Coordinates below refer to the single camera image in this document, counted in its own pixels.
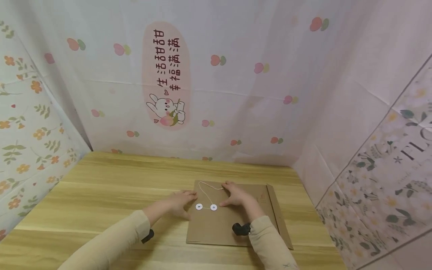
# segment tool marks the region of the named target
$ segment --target hand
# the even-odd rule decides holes
[[[254,198],[244,191],[241,187],[239,187],[236,183],[227,181],[222,183],[222,186],[230,192],[230,196],[225,201],[219,204],[220,207],[225,207],[228,205],[245,205],[251,199]]]
[[[196,191],[179,191],[173,192],[164,201],[169,205],[170,212],[174,216],[179,216],[190,220],[191,215],[184,210],[184,206],[198,198]]]
[[[219,206],[225,207],[228,205],[241,205],[246,211],[246,215],[250,222],[259,217],[265,216],[264,211],[261,209],[257,200],[249,193],[244,191],[241,187],[234,182],[227,181],[222,183],[222,186],[230,192],[230,196],[225,201],[221,202]]]

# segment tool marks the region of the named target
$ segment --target peach illustration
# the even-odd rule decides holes
[[[161,118],[160,123],[162,125],[164,125],[164,126],[168,126],[169,127],[172,124],[174,124],[174,119],[171,116],[166,115],[166,116],[164,116],[164,117]]]
[[[92,110],[92,115],[94,116],[94,117],[99,117],[99,112],[97,111],[97,110],[95,110],[95,109],[93,109]]]
[[[321,25],[323,24],[323,21],[320,17],[315,17],[312,20],[311,26],[309,26],[309,29],[313,32],[317,31],[319,28],[321,28]]]
[[[75,41],[73,38],[68,38],[67,43],[69,43],[69,48],[73,51],[77,51],[79,49],[78,42]]]
[[[256,74],[258,74],[258,73],[261,73],[263,71],[263,69],[264,69],[264,65],[262,63],[256,63],[254,72]]]
[[[124,54],[124,48],[120,44],[114,44],[114,52],[116,55],[121,56]]]
[[[54,64],[54,57],[52,54],[45,54],[45,60],[47,61],[48,64]]]
[[[219,65],[219,63],[220,63],[219,56],[217,56],[215,54],[212,55],[210,64],[212,64],[212,66],[217,66],[217,65]]]
[[[283,100],[284,104],[289,104],[292,102],[292,96],[288,95],[285,97],[285,99]]]

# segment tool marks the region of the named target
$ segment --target kraft paper envelope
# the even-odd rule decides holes
[[[201,183],[202,190],[207,193],[212,203],[217,205],[216,211],[207,209],[212,203],[198,186],[200,181],[216,188],[222,187],[219,182],[195,181],[194,190],[198,192],[198,199],[189,209],[192,219],[189,221],[186,242],[207,245],[251,246],[249,237],[237,236],[232,231],[234,223],[244,225],[249,222],[243,208],[241,206],[219,207],[219,203],[229,197],[229,192],[225,189],[215,190]],[[265,214],[270,217],[286,246],[293,249],[273,187],[260,184],[239,184],[239,186],[256,198]],[[195,208],[198,203],[203,205],[203,209],[197,210]]]

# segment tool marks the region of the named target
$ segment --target wooden tabletop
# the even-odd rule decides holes
[[[300,268],[346,269],[291,168],[101,152],[86,155],[1,242],[0,269],[57,269],[133,210],[197,179],[273,185]],[[153,230],[111,269],[263,269],[252,248],[186,244],[187,221],[163,217]]]

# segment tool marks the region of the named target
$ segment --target rabbit illustration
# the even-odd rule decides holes
[[[161,118],[161,124],[165,126],[173,126],[175,124],[183,124],[185,119],[184,102],[180,100],[174,103],[169,98],[158,98],[154,94],[150,94],[150,98],[155,104],[147,102],[147,106]]]

